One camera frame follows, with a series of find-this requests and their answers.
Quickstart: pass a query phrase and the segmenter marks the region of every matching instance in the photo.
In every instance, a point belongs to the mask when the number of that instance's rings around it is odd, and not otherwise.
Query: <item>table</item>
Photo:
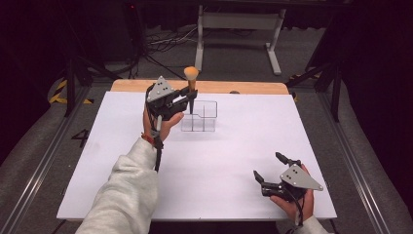
[[[119,80],[106,93],[57,218],[82,219],[87,214],[118,156],[129,151],[141,132],[142,92],[153,82]],[[169,83],[176,89],[186,86],[184,81]],[[252,172],[258,171],[266,181],[280,182],[278,176],[287,167],[276,159],[275,151],[304,161],[325,188],[315,192],[322,201],[317,203],[315,215],[337,216],[284,84],[198,81],[197,89],[197,99],[218,103],[216,130],[184,133],[178,127],[172,129],[163,150],[160,198],[153,220],[285,219],[281,209],[262,197]],[[242,94],[228,94],[231,91]]]

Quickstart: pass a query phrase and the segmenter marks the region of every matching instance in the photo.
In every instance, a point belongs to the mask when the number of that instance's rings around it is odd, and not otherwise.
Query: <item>white stand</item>
[[[280,10],[278,14],[234,14],[204,12],[203,6],[200,6],[198,11],[198,45],[197,54],[195,56],[195,67],[200,71],[203,68],[204,27],[273,30],[273,40],[271,43],[266,43],[266,48],[274,74],[281,75],[282,71],[274,49],[280,35],[284,15],[285,9]]]

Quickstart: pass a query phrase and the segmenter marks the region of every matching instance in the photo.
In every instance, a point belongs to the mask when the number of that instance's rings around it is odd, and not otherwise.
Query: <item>wrist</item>
[[[146,134],[146,133],[142,133],[142,135],[140,137],[143,138],[144,140],[148,141],[150,144],[152,144],[152,146],[155,146],[155,139],[153,139],[151,137],[151,135]]]

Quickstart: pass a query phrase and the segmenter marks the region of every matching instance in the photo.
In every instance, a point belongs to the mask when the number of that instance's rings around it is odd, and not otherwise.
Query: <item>person's right hand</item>
[[[168,121],[163,121],[162,126],[161,126],[161,132],[160,132],[160,137],[161,141],[164,141],[170,132],[170,129],[175,126],[181,119],[183,118],[183,113],[178,112],[174,114]],[[143,131],[147,136],[151,136],[151,123],[149,121],[149,116],[148,116],[148,110],[145,108],[143,109]]]
[[[304,166],[304,164],[301,167],[306,173],[310,174],[307,168]],[[303,221],[313,216],[313,212],[314,212],[313,192],[314,192],[313,189],[307,189],[307,192],[304,195],[305,203],[303,207]],[[273,201],[275,204],[277,204],[281,209],[285,211],[289,219],[295,222],[295,216],[296,216],[296,213],[298,212],[298,209],[294,202],[288,203],[283,198],[278,197],[278,196],[271,196],[270,199],[271,201]],[[303,199],[300,199],[298,203],[300,204],[300,206],[303,206]]]

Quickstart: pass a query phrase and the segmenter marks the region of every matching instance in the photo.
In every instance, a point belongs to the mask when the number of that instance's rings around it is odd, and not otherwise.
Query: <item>black cable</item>
[[[337,228],[335,226],[335,223],[333,221],[333,219],[330,220],[331,226],[333,227],[333,231],[335,234],[340,234],[340,232],[337,231]]]
[[[122,73],[124,73],[124,72],[127,72],[127,71],[133,69],[136,65],[137,65],[137,62],[134,61],[131,65],[128,65],[128,66],[123,67],[123,68],[121,68],[121,69],[119,69],[119,70],[113,70],[113,71],[110,71],[110,72],[112,72],[113,74],[119,75],[119,74],[122,74]],[[102,74],[99,73],[99,72],[94,72],[94,71],[89,71],[89,72],[90,72],[91,75],[94,76],[94,77],[106,77],[105,75],[102,75]]]
[[[157,131],[156,127],[155,127],[154,118],[153,118],[154,116],[152,116],[152,114],[151,114],[149,104],[148,104],[148,102],[146,102],[146,100],[148,99],[150,89],[151,89],[151,87],[149,87],[148,90],[146,91],[145,105],[146,105],[146,110],[147,110],[147,113],[148,113],[149,123],[151,124],[151,130],[153,132],[157,132],[157,135],[154,137],[154,140],[155,140],[155,148],[157,149],[156,162],[155,162],[155,171],[158,172],[159,167],[161,165],[162,149],[164,148],[164,144],[162,143],[162,140],[161,140],[161,133],[159,133]]]
[[[189,65],[164,65],[164,64],[161,64],[158,61],[151,60],[153,58],[145,58],[145,59],[147,61],[151,62],[152,64],[159,65],[159,66],[162,66],[162,67],[167,67],[167,68],[176,68],[176,67],[187,67],[187,66],[189,66]]]
[[[235,29],[235,30],[226,30],[227,32],[237,35],[237,36],[241,36],[241,37],[247,37],[250,36],[252,34],[252,32],[254,32],[255,30],[251,30],[251,29],[245,29],[245,30],[240,30],[240,29]]]
[[[304,208],[304,197],[303,197],[303,206],[300,206],[300,204],[298,203],[297,199],[295,199],[295,197],[292,195],[292,193],[290,191],[288,191],[288,189],[285,189],[285,191],[287,192],[287,194],[292,198],[292,200],[295,203],[295,206],[298,209],[298,212],[300,213],[299,217],[300,220],[298,221],[298,225],[295,226],[294,228],[291,228],[289,230],[286,231],[285,234],[292,234],[294,233],[294,231],[298,228],[298,227],[302,227],[303,226],[303,219],[304,219],[304,214],[303,214],[303,208]]]
[[[167,52],[170,49],[174,48],[175,46],[182,45],[187,43],[196,33],[196,27],[191,29],[190,31],[182,32],[182,33],[176,33],[173,37],[168,38],[170,34],[168,34],[165,39],[161,39],[160,36],[157,34],[152,34],[148,36],[149,38],[153,39],[154,37],[158,38],[158,40],[149,40],[148,46],[152,47],[150,48],[150,51],[152,53],[155,52]]]
[[[177,74],[176,72],[172,71],[171,69],[169,69],[168,67],[164,66],[163,64],[161,64],[160,62],[156,61],[154,58],[152,58],[151,56],[146,56],[145,57],[148,61],[150,61],[148,58],[152,59],[154,62],[156,62],[158,65],[160,65],[161,67],[163,67],[164,69],[168,70],[169,72],[171,72],[172,74],[174,74],[175,76],[179,77],[182,80],[185,80],[185,78],[183,78],[181,75]]]
[[[72,31],[73,35],[75,36],[75,38],[76,38],[76,40],[77,40],[77,42],[78,42],[78,45],[79,45],[80,48],[82,49],[83,54],[86,55],[86,50],[85,50],[85,48],[83,47],[83,44],[82,44],[79,36],[77,35],[76,30],[73,28],[73,25],[72,25],[72,23],[70,22],[70,18],[69,18],[69,16],[67,15],[66,11],[64,10],[63,5],[61,4],[60,0],[58,0],[57,2],[58,2],[58,5],[59,5],[60,8],[61,8],[61,11],[63,12],[64,18],[66,19],[67,24],[68,24],[69,27],[70,27],[70,30]]]
[[[55,230],[52,232],[52,234],[56,234],[58,232],[58,230],[60,229],[60,227],[66,222],[66,219],[64,219],[56,228]]]

